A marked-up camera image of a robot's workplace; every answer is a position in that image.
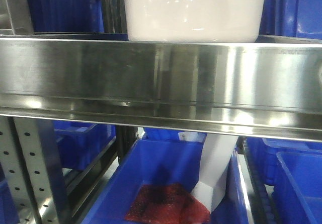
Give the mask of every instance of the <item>stacked blue crate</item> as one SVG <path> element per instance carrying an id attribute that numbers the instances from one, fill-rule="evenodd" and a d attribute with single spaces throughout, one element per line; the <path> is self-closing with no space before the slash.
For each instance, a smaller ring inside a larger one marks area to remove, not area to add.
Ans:
<path id="1" fill-rule="evenodd" d="M 54 121 L 63 168 L 84 170 L 115 137 L 115 126 Z"/>
<path id="2" fill-rule="evenodd" d="M 146 138 L 150 140 L 180 140 L 180 141 L 193 141 L 204 142 L 207 136 L 206 133 L 190 132 L 182 130 L 170 130 L 161 128 L 145 127 L 144 132 Z"/>
<path id="3" fill-rule="evenodd" d="M 322 142 L 304 142 L 282 139 L 248 137 L 247 145 L 262 181 L 275 184 L 278 152 L 311 153 L 322 155 Z"/>
<path id="4" fill-rule="evenodd" d="M 18 213 L 14 206 L 7 181 L 0 181 L 0 223 L 17 224 L 19 223 Z"/>
<path id="5" fill-rule="evenodd" d="M 103 32 L 101 0 L 28 0 L 35 32 Z"/>
<path id="6" fill-rule="evenodd" d="M 261 34 L 322 39 L 322 0 L 266 0 Z"/>

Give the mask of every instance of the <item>red netting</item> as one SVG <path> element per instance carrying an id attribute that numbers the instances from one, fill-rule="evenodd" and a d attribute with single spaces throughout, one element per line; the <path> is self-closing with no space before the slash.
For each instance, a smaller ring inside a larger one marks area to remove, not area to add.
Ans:
<path id="1" fill-rule="evenodd" d="M 125 219 L 147 224 L 201 224 L 210 221 L 210 213 L 181 184 L 143 185 Z"/>

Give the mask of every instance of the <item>stainless steel shelf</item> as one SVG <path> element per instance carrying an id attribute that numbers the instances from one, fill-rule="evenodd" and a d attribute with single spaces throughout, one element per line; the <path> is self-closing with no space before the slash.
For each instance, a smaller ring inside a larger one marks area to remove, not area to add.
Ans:
<path id="1" fill-rule="evenodd" d="M 4 36 L 0 55 L 0 115 L 322 139 L 317 40 Z"/>

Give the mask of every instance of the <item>white plastic container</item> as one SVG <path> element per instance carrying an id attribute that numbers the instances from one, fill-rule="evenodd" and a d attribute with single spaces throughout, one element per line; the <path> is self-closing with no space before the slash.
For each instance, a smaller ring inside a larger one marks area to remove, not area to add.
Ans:
<path id="1" fill-rule="evenodd" d="M 125 0 L 130 40 L 254 42 L 264 0 Z"/>

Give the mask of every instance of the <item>blue plastic crate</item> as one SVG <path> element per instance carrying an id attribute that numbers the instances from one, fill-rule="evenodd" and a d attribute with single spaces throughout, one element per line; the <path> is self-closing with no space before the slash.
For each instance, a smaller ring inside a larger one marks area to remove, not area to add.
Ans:
<path id="1" fill-rule="evenodd" d="M 98 197 L 82 224 L 135 224 L 124 220 L 142 184 L 181 183 L 191 191 L 199 178 L 203 144 L 184 141 L 137 141 Z M 247 224 L 236 154 L 228 171 L 227 194 L 211 223 Z"/>
<path id="2" fill-rule="evenodd" d="M 63 168 L 84 170 L 115 137 L 115 126 L 54 121 Z"/>
<path id="3" fill-rule="evenodd" d="M 4 179 L 5 179 L 5 174 L 4 174 L 4 171 L 3 171 L 2 166 L 1 166 L 1 164 L 0 164 L 0 182 L 1 182 L 2 180 L 4 180 Z"/>
<path id="4" fill-rule="evenodd" d="M 181 140 L 189 141 L 189 138 L 192 138 L 192 141 L 204 142 L 207 136 L 206 133 L 201 132 L 188 132 L 182 130 L 169 130 L 169 129 L 160 129 L 160 128 L 149 128 L 145 127 L 144 131 L 146 136 L 150 140 Z"/>
<path id="5" fill-rule="evenodd" d="M 274 185 L 278 165 L 276 153 L 312 153 L 322 155 L 322 142 L 304 142 L 269 138 L 247 138 L 247 145 L 263 182 Z"/>
<path id="6" fill-rule="evenodd" d="M 19 223 L 18 212 L 15 208 L 6 180 L 0 182 L 0 223 Z"/>
<path id="7" fill-rule="evenodd" d="M 103 32 L 101 0 L 28 0 L 35 32 Z"/>
<path id="8" fill-rule="evenodd" d="M 322 156 L 277 154 L 273 199 L 285 224 L 322 223 Z"/>
<path id="9" fill-rule="evenodd" d="M 322 0 L 266 0 L 262 34 L 322 39 Z"/>

